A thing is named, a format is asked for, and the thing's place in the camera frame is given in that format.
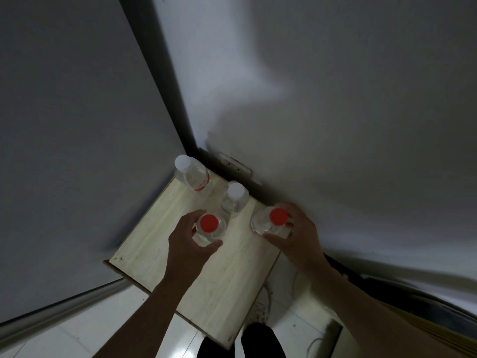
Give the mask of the black furniture frame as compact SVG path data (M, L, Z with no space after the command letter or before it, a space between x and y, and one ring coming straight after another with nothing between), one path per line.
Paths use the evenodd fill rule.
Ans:
M325 254L327 262L353 285L382 303L423 318L453 332L477 339L477 315L462 307L402 283L365 277Z

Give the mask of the person's right hand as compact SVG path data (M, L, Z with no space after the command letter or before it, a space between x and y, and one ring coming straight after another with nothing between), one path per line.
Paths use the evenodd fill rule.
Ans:
M319 243L316 225L294 203L279 202L275 205L285 210L293 220L291 235L294 238L295 255L289 261L309 278L321 275L331 266Z

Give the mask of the person's right leg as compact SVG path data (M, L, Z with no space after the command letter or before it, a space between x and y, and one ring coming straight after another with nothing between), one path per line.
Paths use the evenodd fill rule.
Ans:
M245 358L286 358L285 352L273 330L259 322L244 328L241 344Z

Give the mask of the white-capped bottle with red label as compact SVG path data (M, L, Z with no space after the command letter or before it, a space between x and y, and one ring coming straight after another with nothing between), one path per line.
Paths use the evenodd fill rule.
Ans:
M191 156L179 155L175 159L175 178L191 191L208 196L213 190L213 181L207 168Z

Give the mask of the brown cardboard box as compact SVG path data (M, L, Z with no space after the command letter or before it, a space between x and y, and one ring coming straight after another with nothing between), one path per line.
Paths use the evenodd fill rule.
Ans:
M394 312L409 324L425 332L438 342L445 346L456 350L467 358L477 358L477 340L464 336L460 333L451 331L441 325L430 322L426 319L417 317L411 313L405 312L397 307L393 307L387 303L381 302L390 311Z

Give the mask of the clear bottle red cap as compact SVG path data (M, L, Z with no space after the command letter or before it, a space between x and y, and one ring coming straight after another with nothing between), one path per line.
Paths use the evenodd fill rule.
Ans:
M285 210L268 206L254 213L250 225L252 231L260 236L272 234L286 239L291 233L292 223L291 217Z
M201 247L223 240L227 226L227 221L222 215L206 212L195 224L196 233L193 240Z

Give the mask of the white wall socket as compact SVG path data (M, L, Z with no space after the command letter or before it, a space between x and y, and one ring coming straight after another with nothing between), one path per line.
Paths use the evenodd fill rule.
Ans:
M235 174L243 176L246 179L252 178L253 171L236 159L225 155L224 153L219 153L218 159L225 167L233 171Z

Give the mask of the grey skirting board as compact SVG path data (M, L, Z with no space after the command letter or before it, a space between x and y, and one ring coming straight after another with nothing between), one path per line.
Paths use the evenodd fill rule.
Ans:
M0 350L12 347L131 286L121 278L0 324Z

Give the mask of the clear bottle white cap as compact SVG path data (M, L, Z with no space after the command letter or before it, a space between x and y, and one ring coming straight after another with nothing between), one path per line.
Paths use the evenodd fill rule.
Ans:
M239 182L231 181L219 199L221 210L228 216L237 216L249 201L248 190Z

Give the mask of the person's left leg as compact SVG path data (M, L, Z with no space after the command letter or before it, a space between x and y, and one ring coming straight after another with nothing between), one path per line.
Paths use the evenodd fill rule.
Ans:
M202 340L196 358L228 358L228 350L208 337Z

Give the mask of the person's left forearm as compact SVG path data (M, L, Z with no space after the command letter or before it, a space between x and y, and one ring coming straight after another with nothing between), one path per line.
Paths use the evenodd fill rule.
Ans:
M93 358L156 358L180 301L198 276L185 270L167 273Z

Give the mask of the white laced shoe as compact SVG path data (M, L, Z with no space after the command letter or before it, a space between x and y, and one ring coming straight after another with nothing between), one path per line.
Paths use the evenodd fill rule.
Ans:
M247 315L247 323L258 323L271 327L270 316L272 313L272 304L272 291L270 287L265 284L260 290L258 297L254 301L253 306Z

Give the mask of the person's leg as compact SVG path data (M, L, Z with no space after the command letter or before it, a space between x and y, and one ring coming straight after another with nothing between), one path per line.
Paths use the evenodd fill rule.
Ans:
M244 328L241 344L245 358L286 358L285 352L273 330L259 322Z
M228 350L208 337L202 340L196 358L228 358Z

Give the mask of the person's right forearm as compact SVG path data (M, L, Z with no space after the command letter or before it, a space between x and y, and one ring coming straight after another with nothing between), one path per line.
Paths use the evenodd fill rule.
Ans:
M324 257L299 262L369 358L463 358L347 281Z

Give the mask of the person's left hand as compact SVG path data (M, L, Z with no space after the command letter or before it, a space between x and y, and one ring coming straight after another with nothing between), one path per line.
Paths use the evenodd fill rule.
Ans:
M195 210L182 216L168 239L168 257L164 279L191 285L206 262L196 257L195 224L206 210Z

